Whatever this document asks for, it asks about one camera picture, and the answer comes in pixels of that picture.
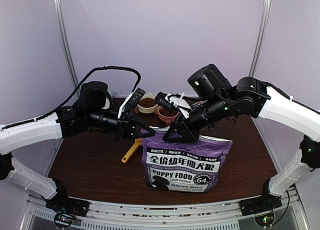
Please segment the yellow plastic scoop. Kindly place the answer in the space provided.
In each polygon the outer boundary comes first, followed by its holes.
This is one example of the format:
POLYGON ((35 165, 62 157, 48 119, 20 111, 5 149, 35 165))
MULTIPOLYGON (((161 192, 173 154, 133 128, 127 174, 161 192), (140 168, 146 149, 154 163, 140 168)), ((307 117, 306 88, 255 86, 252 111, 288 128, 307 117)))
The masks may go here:
POLYGON ((126 164, 130 158, 133 156, 133 154, 143 145, 143 139, 142 138, 136 138, 134 140, 133 145, 130 147, 130 149, 126 152, 126 154, 121 159, 121 162, 126 164))

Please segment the purple pet food bag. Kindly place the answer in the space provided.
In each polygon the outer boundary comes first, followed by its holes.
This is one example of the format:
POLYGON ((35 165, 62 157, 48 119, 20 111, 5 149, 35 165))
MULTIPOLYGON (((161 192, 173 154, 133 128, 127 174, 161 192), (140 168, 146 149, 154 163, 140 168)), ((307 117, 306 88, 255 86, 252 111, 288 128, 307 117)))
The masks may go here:
POLYGON ((218 182, 233 142, 201 135, 195 143, 165 142, 166 128, 143 138, 141 164, 149 187, 165 191, 205 193, 218 182))

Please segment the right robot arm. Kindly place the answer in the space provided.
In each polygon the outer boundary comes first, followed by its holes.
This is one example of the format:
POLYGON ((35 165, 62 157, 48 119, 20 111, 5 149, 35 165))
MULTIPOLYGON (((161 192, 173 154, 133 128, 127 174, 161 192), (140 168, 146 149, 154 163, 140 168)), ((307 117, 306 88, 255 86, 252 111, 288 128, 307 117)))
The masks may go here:
POLYGON ((267 181, 266 192, 256 200, 259 210, 268 210, 276 197, 297 182, 307 171, 320 166, 320 112, 293 99, 273 84, 253 77, 241 78, 232 86, 214 65, 202 67, 188 83, 204 104, 179 116, 165 133, 171 143, 195 143, 200 132, 216 122, 248 115, 278 122, 300 133, 303 140, 294 157, 267 181))

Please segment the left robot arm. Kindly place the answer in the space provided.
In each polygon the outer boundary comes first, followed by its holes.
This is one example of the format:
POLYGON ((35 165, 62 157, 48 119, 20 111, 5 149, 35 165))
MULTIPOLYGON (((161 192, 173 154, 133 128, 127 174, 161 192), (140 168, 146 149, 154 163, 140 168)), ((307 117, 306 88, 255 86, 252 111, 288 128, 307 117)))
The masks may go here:
POLYGON ((79 99, 72 106, 58 107, 48 116, 1 125, 0 179, 38 193, 61 212, 69 211, 72 201, 63 184, 26 167, 13 157, 12 151, 47 140, 73 137, 90 127, 114 133, 117 142, 155 135, 155 130, 133 112, 144 90, 138 88, 130 93, 117 112, 106 108, 108 94, 106 83, 91 81, 82 85, 79 99))

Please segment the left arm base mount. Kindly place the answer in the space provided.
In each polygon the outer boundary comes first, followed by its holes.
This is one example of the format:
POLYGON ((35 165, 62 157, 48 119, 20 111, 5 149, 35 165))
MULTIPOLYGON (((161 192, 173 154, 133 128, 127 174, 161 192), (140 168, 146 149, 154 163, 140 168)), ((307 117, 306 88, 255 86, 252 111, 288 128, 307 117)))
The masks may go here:
POLYGON ((53 179, 56 185, 56 194, 51 199, 45 199, 46 207, 55 212, 72 216, 86 217, 90 203, 86 200, 69 197, 63 183, 53 179))

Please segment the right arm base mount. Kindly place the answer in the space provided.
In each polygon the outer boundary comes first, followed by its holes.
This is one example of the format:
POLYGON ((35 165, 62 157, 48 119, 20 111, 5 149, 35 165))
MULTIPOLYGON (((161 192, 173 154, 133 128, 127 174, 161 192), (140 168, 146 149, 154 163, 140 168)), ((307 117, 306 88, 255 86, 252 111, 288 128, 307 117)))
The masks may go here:
POLYGON ((239 201, 242 216, 272 211, 282 206, 281 197, 270 194, 269 183, 270 179, 263 184, 262 194, 260 196, 239 201))

